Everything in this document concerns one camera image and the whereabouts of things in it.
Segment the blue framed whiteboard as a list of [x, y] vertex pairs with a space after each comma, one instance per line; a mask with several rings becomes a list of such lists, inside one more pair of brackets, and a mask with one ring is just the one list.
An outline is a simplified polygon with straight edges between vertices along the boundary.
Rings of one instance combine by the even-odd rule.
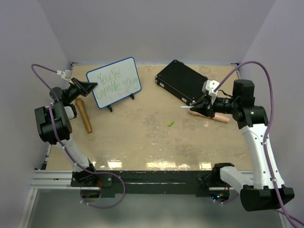
[[93, 96], [97, 107], [106, 108], [142, 90], [133, 57], [128, 57], [86, 73], [90, 83], [97, 83]]

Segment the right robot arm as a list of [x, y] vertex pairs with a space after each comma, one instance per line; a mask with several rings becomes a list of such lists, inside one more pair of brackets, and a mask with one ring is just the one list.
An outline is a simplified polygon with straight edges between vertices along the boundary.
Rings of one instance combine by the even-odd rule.
[[207, 80], [202, 87], [203, 97], [190, 110], [214, 118], [216, 113], [230, 114], [237, 122], [247, 143], [253, 167], [253, 179], [248, 178], [231, 163], [217, 163], [204, 178], [221, 187], [225, 183], [239, 195], [246, 211], [280, 209], [294, 197], [294, 190], [285, 186], [272, 153], [267, 128], [266, 111], [255, 105], [255, 85], [250, 80], [237, 79], [232, 96], [218, 97], [219, 82]]

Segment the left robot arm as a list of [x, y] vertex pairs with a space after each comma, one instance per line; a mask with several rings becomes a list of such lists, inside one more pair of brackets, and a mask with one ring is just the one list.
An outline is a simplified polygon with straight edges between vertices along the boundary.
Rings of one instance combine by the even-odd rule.
[[73, 168], [72, 178], [86, 186], [96, 185], [98, 174], [72, 139], [70, 120], [77, 117], [72, 102], [80, 95], [89, 95], [97, 85], [96, 82], [81, 82], [72, 78], [67, 89], [54, 87], [50, 90], [53, 102], [48, 107], [43, 106], [34, 111], [41, 140], [56, 146], [65, 154]]

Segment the white whiteboard marker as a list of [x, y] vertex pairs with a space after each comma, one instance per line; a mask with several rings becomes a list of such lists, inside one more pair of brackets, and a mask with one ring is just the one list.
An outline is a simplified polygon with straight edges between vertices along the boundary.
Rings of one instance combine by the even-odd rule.
[[192, 108], [193, 106], [180, 106], [180, 108], [187, 108], [187, 109], [190, 109]]

